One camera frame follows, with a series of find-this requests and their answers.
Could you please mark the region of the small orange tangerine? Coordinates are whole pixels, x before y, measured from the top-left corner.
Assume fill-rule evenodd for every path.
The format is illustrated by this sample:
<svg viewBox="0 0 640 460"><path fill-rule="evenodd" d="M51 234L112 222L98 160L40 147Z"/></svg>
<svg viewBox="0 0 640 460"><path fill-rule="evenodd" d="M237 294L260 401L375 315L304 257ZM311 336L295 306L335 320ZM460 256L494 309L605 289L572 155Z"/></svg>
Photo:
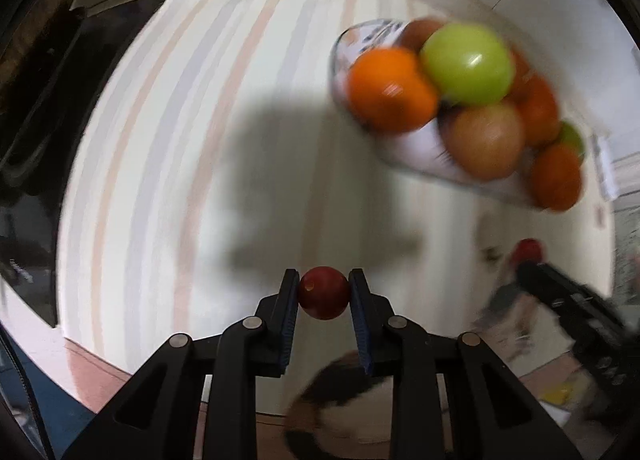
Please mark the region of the small orange tangerine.
<svg viewBox="0 0 640 460"><path fill-rule="evenodd" d="M575 206L582 194L582 170L576 151L554 143L535 155L527 188L541 209L564 212Z"/></svg>

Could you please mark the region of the dark orange tangerine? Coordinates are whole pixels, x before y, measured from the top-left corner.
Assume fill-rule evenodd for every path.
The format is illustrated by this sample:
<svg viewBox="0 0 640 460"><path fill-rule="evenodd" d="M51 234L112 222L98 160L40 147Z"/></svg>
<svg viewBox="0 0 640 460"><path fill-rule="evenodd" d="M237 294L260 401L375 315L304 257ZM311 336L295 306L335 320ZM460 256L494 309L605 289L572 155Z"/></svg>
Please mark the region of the dark orange tangerine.
<svg viewBox="0 0 640 460"><path fill-rule="evenodd" d="M561 131L558 102L544 76L529 66L512 46L515 76L508 98L518 109L524 124L526 145L536 148L551 144Z"/></svg>

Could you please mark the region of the brown kiwi fruit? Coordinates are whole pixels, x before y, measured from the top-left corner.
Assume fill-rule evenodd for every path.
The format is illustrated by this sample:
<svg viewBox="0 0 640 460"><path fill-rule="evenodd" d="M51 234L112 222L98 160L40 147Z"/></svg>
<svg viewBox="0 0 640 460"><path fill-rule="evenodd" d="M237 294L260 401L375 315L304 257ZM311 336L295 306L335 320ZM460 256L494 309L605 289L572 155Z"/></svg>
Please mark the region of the brown kiwi fruit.
<svg viewBox="0 0 640 460"><path fill-rule="evenodd" d="M509 102L450 109L438 117L438 130L454 162L482 182L509 177L525 147L523 122Z"/></svg>

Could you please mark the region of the red cherry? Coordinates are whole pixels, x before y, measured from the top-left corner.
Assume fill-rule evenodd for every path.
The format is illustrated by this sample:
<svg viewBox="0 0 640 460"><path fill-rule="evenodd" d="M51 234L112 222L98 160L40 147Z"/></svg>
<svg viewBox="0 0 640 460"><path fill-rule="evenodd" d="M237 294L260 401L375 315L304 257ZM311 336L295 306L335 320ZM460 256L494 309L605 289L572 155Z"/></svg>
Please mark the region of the red cherry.
<svg viewBox="0 0 640 460"><path fill-rule="evenodd" d="M544 261L544 247L537 239L533 238L520 240L511 254L511 263L514 266L524 262L538 264L542 261Z"/></svg>
<svg viewBox="0 0 640 460"><path fill-rule="evenodd" d="M314 267L299 281L298 303L309 316L319 321L330 321L346 309L349 303L349 283L333 267Z"/></svg>

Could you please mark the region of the large orange fruit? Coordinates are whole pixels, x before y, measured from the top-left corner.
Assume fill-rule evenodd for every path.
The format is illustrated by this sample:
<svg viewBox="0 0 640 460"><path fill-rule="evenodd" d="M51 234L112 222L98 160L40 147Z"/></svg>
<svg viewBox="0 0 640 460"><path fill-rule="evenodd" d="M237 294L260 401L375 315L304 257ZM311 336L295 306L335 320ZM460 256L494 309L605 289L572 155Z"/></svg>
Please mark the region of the large orange fruit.
<svg viewBox="0 0 640 460"><path fill-rule="evenodd" d="M347 72L346 95L361 127L381 135L423 128L436 117L440 102L418 55L402 46L361 54Z"/></svg>

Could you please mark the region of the green apple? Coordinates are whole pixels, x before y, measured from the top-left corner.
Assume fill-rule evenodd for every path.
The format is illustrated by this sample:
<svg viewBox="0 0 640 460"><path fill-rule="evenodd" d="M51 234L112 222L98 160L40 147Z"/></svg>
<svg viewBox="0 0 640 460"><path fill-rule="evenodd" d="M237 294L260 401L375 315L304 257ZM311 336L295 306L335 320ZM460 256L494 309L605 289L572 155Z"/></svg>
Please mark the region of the green apple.
<svg viewBox="0 0 640 460"><path fill-rule="evenodd" d="M452 105L498 103L515 77L509 46L495 30L481 24L440 27L425 41L419 57L442 98Z"/></svg>
<svg viewBox="0 0 640 460"><path fill-rule="evenodd" d="M561 130L558 142L574 150L579 162L584 162L586 157L585 142L582 139L582 135L580 135L579 131L575 128L574 124L570 123L570 121L561 121Z"/></svg>

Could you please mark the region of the striped cat table mat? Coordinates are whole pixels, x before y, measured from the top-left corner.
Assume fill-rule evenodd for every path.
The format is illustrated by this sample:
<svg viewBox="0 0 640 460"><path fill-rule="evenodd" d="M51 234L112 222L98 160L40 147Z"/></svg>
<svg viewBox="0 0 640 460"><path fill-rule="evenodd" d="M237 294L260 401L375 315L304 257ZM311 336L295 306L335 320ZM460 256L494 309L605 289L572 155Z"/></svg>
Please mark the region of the striped cat table mat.
<svg viewBox="0 0 640 460"><path fill-rule="evenodd" d="M610 266L596 168L565 212L539 210L387 161L334 102L331 52L369 20L485 25L548 80L577 128L596 118L556 57L460 0L167 0L93 110L62 216L63 327L128 371L66 450L70 459L203 457L221 333L318 266L370 290L431 343L443 459L576 459L523 384L524 350L556 317L516 280L525 238L575 283ZM256 379L257 418L281 420L297 459L390 458L393 379L360 364L349 303L319 321L299 305L288 368Z"/></svg>

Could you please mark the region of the black induction stove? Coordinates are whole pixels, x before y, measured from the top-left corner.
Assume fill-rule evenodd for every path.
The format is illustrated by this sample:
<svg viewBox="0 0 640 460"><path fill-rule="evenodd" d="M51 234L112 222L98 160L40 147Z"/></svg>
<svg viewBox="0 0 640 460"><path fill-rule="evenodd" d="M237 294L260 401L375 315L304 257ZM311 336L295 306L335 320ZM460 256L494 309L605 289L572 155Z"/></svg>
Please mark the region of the black induction stove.
<svg viewBox="0 0 640 460"><path fill-rule="evenodd" d="M70 168L117 63L165 0L62 9L1 93L1 276L58 324L56 247Z"/></svg>

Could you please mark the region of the white fruit plate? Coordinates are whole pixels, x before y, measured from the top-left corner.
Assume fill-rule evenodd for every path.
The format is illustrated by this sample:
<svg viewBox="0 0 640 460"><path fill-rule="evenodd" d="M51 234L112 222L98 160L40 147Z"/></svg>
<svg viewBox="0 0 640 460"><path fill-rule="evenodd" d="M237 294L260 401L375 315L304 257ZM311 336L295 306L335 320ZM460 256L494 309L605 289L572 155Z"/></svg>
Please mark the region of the white fruit plate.
<svg viewBox="0 0 640 460"><path fill-rule="evenodd" d="M527 178L534 157L549 145L558 142L558 137L551 144L541 147L528 147L526 145L518 163L518 168L506 179L482 182L465 173L448 154L438 130L438 117L450 109L460 107L480 107L469 105L452 105L447 103L440 95L433 81L427 76L422 64L422 72L431 80L439 93L439 109L436 117L423 128L397 135L374 134L364 130L349 111L346 95L346 77L349 68L356 59L369 50L375 48L389 48L398 46L397 39L410 22L398 22L398 20L369 20L347 28L338 36L331 52L330 82L334 102L343 107L352 120L372 139L375 148L380 154L394 165L404 167L416 173L439 177L457 184L477 187L489 194L497 195L503 199L532 206L539 210L528 192Z"/></svg>

